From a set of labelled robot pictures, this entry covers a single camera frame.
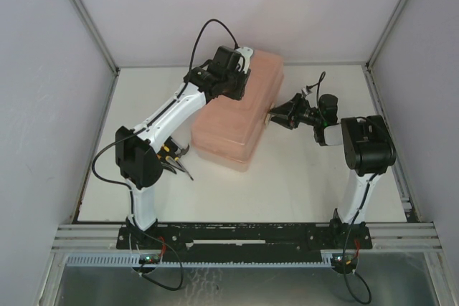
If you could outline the pink translucent tool box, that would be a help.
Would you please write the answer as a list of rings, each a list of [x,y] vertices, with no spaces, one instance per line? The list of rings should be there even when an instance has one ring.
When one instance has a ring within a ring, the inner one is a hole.
[[[205,105],[191,126],[199,157],[239,172],[248,170],[284,80],[283,58],[256,50],[239,101],[219,96]]]

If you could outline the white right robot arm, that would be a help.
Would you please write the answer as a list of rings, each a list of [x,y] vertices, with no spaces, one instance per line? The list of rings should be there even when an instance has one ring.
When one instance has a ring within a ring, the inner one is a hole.
[[[364,229],[366,210],[377,182],[396,161],[394,143],[380,115],[338,119],[338,98],[324,94],[317,106],[305,94],[297,93],[269,111],[270,120],[287,129],[300,124],[313,128],[321,146],[342,145],[349,179],[327,233],[338,237],[355,228]]]

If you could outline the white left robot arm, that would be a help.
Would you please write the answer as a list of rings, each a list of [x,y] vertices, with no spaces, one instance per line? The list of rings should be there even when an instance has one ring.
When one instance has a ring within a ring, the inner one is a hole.
[[[250,76],[254,49],[221,46],[214,57],[193,67],[179,89],[154,114],[132,129],[115,133],[115,163],[131,190],[131,223],[145,231],[157,222],[154,185],[164,167],[158,152],[171,134],[213,99],[241,100]]]

